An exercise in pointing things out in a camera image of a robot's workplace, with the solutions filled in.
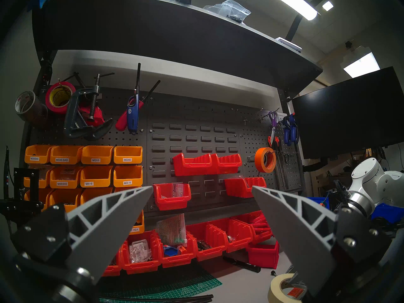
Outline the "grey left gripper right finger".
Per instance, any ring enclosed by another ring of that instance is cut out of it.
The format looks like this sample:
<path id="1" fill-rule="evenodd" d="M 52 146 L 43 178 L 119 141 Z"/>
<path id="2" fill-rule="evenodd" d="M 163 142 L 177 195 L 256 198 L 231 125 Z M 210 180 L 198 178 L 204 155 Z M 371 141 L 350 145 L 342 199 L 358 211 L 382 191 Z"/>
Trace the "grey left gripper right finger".
<path id="1" fill-rule="evenodd" d="M 347 204 L 333 212 L 313 200 L 253 186 L 252 194 L 305 296 L 354 296 L 379 275 L 392 239 Z"/>

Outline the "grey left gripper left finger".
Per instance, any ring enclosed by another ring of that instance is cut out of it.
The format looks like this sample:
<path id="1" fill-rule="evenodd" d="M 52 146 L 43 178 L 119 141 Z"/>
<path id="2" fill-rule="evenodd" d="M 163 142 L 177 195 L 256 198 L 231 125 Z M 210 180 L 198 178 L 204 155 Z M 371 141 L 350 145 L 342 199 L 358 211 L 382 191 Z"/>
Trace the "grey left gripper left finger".
<path id="1" fill-rule="evenodd" d="M 95 197 L 66 212 L 63 204 L 48 207 L 22 225 L 11 241 L 32 262 L 67 271 L 83 268 L 96 284 L 153 192 L 139 187 Z"/>

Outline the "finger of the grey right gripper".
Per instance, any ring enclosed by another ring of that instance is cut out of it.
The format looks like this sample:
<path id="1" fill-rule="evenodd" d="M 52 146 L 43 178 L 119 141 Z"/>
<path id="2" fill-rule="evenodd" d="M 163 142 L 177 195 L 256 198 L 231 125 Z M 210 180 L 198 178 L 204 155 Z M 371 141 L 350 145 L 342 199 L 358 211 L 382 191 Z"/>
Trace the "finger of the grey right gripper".
<path id="1" fill-rule="evenodd" d="M 292 277 L 290 278 L 290 280 L 288 281 L 288 284 L 290 284 L 290 285 L 300 284 L 300 276 L 293 264 L 291 264 L 290 267 L 287 269 L 286 274 L 288 274 L 288 273 L 293 274 Z"/>

